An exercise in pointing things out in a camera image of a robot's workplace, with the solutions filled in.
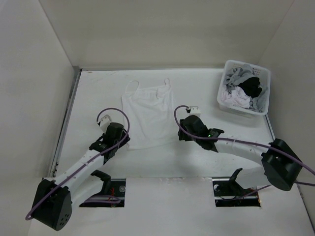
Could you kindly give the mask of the white tank top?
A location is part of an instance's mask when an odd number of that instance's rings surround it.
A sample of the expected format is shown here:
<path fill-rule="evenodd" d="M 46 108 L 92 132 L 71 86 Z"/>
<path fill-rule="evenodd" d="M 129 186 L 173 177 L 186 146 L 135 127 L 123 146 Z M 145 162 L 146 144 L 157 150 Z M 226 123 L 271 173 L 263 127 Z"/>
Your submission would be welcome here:
<path fill-rule="evenodd" d="M 169 79 L 165 79 L 163 85 L 151 88 L 141 88 L 139 81 L 131 81 L 121 101 L 130 122 L 128 150 L 153 148 L 176 141 L 174 95 Z"/>

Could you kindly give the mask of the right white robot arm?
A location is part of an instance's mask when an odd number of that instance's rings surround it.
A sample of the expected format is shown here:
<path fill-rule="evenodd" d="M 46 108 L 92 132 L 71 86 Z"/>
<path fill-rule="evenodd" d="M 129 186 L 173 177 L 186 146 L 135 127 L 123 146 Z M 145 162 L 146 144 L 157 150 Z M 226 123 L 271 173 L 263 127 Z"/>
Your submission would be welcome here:
<path fill-rule="evenodd" d="M 232 154 L 258 164 L 255 168 L 241 167 L 234 171 L 228 182 L 228 189 L 233 194 L 261 185 L 289 191 L 301 172 L 300 159 L 283 140 L 275 139 L 268 145 L 237 141 L 224 135 L 223 130 L 207 128 L 196 115 L 181 119 L 179 126 L 181 141 L 194 141 L 204 150 Z"/>

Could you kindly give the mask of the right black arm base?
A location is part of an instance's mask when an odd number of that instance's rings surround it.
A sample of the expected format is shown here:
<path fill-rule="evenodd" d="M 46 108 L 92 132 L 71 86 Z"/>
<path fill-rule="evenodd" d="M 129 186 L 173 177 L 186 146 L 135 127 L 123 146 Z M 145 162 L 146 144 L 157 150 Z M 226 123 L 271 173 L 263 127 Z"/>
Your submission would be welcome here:
<path fill-rule="evenodd" d="M 242 188 L 236 178 L 242 171 L 242 168 L 237 169 L 230 178 L 219 178 L 212 180 L 215 205 L 216 207 L 260 207 L 258 193 L 252 193 L 255 188 Z"/>

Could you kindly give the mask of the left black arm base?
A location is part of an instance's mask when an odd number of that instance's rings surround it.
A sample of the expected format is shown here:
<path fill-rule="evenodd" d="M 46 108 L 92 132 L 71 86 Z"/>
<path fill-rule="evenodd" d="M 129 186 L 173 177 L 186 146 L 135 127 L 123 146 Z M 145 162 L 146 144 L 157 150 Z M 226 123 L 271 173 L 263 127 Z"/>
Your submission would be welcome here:
<path fill-rule="evenodd" d="M 85 200 L 79 207 L 124 207 L 126 194 L 126 179 L 112 179 L 108 174 L 96 170 L 92 176 L 103 182 L 100 192 Z"/>

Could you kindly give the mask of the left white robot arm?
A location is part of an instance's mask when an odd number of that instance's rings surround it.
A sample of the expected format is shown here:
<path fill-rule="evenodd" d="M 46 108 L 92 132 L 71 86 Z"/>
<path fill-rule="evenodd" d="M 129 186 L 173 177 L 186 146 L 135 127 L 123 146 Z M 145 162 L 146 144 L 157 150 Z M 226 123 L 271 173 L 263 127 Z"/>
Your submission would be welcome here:
<path fill-rule="evenodd" d="M 122 124 L 109 123 L 78 162 L 60 176 L 40 182 L 26 219 L 36 219 L 59 231 L 68 223 L 72 212 L 81 204 L 92 203 L 95 195 L 103 196 L 105 204 L 119 203 L 119 198 L 106 196 L 110 192 L 111 177 L 100 168 L 129 140 Z"/>

